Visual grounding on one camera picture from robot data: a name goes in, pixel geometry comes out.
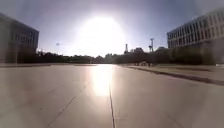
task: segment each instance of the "pavement seam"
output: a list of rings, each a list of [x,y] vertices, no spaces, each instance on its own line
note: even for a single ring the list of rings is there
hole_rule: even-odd
[[[47,125],[48,128],[55,122],[55,120],[65,111],[65,109],[72,103],[73,100],[76,99],[78,95],[82,93],[82,91],[86,88],[86,85],[79,91],[77,95],[75,95],[65,106],[59,111],[59,113],[55,116],[55,118]]]
[[[113,108],[112,93],[111,93],[110,85],[109,85],[109,91],[110,91],[110,108],[111,108],[112,124],[113,124],[113,128],[116,128],[115,120],[114,120],[114,108]]]
[[[203,83],[224,86],[224,81],[221,81],[221,80],[214,80],[214,79],[209,79],[209,78],[201,78],[201,77],[195,77],[195,76],[189,76],[189,75],[168,73],[168,72],[162,72],[162,71],[154,71],[154,70],[150,70],[150,69],[142,69],[142,68],[137,68],[137,67],[125,67],[125,68],[151,72],[151,73],[155,73],[158,75],[167,75],[167,76],[176,77],[176,78],[182,78],[182,79],[193,80],[193,81],[197,81],[197,82],[203,82]]]

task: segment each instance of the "sky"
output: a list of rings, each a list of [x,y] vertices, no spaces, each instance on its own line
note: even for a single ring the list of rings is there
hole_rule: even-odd
[[[220,7],[224,7],[223,0],[0,0],[1,13],[40,32],[39,50],[91,56],[122,54],[125,43],[129,50],[142,47],[147,52],[150,38],[155,38],[154,49],[167,47],[167,32]],[[96,17],[108,22],[102,23],[104,27],[92,24]],[[108,40],[102,39],[105,43],[82,42],[80,33],[86,24],[92,24],[93,31],[102,34],[112,24],[110,29],[119,31],[110,34],[123,34],[123,42],[110,35],[105,35]],[[89,31],[86,29],[87,35],[94,35]]]

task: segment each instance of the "light pole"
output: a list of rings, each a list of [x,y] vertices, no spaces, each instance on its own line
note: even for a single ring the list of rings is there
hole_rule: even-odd
[[[56,43],[56,46],[57,46],[57,54],[59,55],[59,46],[60,46],[60,43]]]

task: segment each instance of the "sun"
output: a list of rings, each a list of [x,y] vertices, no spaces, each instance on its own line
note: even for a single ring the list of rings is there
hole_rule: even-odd
[[[92,56],[122,53],[125,34],[112,17],[93,17],[80,28],[78,43]]]

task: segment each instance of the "building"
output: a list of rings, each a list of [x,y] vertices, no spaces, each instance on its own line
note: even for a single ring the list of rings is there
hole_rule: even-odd
[[[200,16],[167,33],[168,48],[224,45],[224,8]]]
[[[36,53],[39,32],[0,14],[0,62],[17,62],[18,56]]]

